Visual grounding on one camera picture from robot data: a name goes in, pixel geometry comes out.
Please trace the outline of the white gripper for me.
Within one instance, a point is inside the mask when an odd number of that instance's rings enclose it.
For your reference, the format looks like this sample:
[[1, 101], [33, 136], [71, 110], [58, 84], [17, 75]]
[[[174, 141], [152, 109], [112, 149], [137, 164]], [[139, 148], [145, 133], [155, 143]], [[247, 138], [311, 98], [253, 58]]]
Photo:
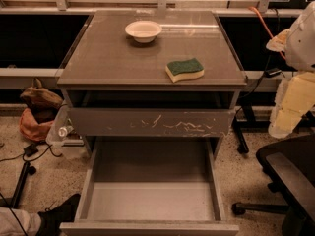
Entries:
[[315, 2], [311, 2], [291, 25], [266, 44], [274, 52], [285, 52], [286, 64], [299, 73], [282, 79], [270, 117], [269, 134], [285, 138], [315, 105]]

